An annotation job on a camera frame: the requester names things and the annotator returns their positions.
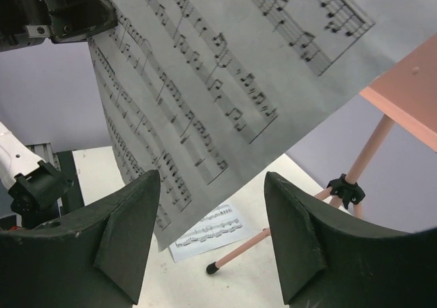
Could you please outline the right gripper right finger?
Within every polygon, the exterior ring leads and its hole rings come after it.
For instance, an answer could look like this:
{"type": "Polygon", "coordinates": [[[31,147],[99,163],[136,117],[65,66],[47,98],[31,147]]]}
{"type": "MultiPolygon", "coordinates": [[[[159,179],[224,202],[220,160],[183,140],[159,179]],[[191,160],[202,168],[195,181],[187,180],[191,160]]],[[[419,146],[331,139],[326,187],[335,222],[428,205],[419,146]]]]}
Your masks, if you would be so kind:
{"type": "Polygon", "coordinates": [[[264,198],[287,306],[436,306],[435,229],[406,233],[358,219],[275,172],[264,198]]]}

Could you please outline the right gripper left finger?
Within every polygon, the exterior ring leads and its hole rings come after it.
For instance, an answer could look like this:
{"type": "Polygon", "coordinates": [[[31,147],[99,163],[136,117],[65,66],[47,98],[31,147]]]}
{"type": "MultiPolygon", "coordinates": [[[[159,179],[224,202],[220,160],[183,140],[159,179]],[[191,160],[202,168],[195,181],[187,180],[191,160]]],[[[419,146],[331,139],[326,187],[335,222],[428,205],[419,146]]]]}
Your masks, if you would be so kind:
{"type": "Polygon", "coordinates": [[[159,198],[150,170],[34,229],[1,232],[1,306],[137,305],[159,198]]]}

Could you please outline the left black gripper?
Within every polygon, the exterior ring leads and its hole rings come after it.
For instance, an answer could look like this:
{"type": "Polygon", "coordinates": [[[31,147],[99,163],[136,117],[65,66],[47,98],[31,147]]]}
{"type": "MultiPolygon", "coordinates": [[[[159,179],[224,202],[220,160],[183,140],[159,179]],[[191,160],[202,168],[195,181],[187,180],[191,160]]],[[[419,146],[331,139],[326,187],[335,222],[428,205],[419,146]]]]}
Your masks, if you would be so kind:
{"type": "Polygon", "coordinates": [[[1,0],[1,51],[84,42],[117,25],[111,0],[1,0]]]}

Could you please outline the pink perforated music stand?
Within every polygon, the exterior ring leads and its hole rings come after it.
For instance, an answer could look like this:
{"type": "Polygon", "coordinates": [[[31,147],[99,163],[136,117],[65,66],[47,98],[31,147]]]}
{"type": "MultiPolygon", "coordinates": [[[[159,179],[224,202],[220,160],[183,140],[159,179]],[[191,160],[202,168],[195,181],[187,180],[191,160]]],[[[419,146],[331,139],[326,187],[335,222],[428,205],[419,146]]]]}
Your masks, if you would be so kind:
{"type": "Polygon", "coordinates": [[[349,168],[355,212],[407,232],[436,226],[436,37],[432,36],[270,165],[305,189],[349,168]]]}

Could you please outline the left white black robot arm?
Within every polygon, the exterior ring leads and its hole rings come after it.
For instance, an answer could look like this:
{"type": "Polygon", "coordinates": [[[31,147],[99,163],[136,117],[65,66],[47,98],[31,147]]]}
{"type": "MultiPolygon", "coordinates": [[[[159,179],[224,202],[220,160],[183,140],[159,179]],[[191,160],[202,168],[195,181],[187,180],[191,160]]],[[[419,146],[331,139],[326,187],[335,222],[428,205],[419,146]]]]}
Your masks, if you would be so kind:
{"type": "MultiPolygon", "coordinates": [[[[110,0],[1,0],[1,51],[40,45],[85,42],[115,27],[110,0]]],[[[72,181],[1,126],[1,183],[11,210],[32,229],[59,216],[57,201],[72,181]]]]}

